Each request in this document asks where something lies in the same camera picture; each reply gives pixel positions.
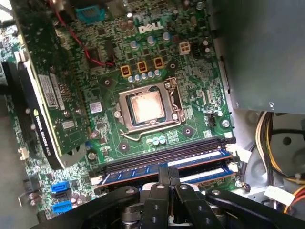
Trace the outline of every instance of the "cpu socket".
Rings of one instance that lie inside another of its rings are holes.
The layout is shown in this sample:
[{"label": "cpu socket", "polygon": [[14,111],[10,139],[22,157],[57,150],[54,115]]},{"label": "cpu socket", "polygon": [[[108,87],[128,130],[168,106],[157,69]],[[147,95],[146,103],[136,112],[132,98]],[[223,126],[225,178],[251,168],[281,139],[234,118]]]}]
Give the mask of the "cpu socket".
[{"label": "cpu socket", "polygon": [[[185,116],[176,78],[119,93],[114,116],[128,130],[120,130],[121,135],[134,141],[144,134],[180,125]],[[127,136],[135,132],[140,132],[138,138]]]}]

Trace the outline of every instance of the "blue connector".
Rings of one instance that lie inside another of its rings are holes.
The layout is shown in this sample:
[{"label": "blue connector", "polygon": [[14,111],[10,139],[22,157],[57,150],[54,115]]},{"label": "blue connector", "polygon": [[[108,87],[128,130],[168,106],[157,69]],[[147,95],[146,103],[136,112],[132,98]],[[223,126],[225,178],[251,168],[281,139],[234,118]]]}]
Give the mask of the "blue connector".
[{"label": "blue connector", "polygon": [[105,19],[105,10],[100,9],[99,5],[75,9],[75,11],[78,19],[86,24],[92,24]]},{"label": "blue connector", "polygon": [[68,181],[63,181],[51,186],[52,192],[63,192],[70,188],[70,183]]},{"label": "blue connector", "polygon": [[53,205],[54,213],[65,213],[71,209],[72,209],[72,203],[70,201],[65,201]]}]

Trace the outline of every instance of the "screw hole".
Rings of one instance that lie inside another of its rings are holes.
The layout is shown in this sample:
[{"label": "screw hole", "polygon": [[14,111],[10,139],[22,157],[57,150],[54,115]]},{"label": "screw hole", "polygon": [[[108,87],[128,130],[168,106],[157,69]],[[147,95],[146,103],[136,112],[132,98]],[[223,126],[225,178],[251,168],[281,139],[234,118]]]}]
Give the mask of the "screw hole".
[{"label": "screw hole", "polygon": [[156,217],[156,216],[153,216],[153,217],[152,217],[152,222],[153,222],[153,223],[156,223],[156,222],[157,222],[157,217]]},{"label": "screw hole", "polygon": [[290,138],[290,137],[284,137],[284,139],[283,139],[283,144],[284,144],[285,146],[290,145],[290,144],[291,144],[291,138]]}]

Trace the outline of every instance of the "white connector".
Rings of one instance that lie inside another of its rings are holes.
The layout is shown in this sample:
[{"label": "white connector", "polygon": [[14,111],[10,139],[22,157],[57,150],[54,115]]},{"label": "white connector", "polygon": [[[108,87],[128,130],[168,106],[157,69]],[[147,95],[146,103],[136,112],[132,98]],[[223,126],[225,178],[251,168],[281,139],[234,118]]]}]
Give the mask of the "white connector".
[{"label": "white connector", "polygon": [[189,42],[181,42],[179,43],[179,54],[180,55],[188,55],[191,51],[191,45]]}]

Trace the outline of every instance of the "blue ram stick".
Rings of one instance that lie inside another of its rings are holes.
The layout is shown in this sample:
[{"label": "blue ram stick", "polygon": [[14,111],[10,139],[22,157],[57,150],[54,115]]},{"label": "blue ram stick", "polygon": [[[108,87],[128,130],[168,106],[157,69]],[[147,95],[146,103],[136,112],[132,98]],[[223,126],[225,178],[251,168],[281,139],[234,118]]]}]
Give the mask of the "blue ram stick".
[{"label": "blue ram stick", "polygon": [[142,166],[138,168],[131,168],[124,171],[110,173],[100,185],[108,185],[118,183],[125,180],[136,179],[140,177],[151,176],[158,173],[158,167],[176,167],[178,169],[200,165],[217,160],[223,160],[232,157],[232,154],[225,150],[216,150],[193,154],[190,156],[183,156],[173,159],[169,162],[155,163],[152,165]]},{"label": "blue ram stick", "polygon": [[181,183],[198,184],[233,175],[227,166],[180,178]]}]

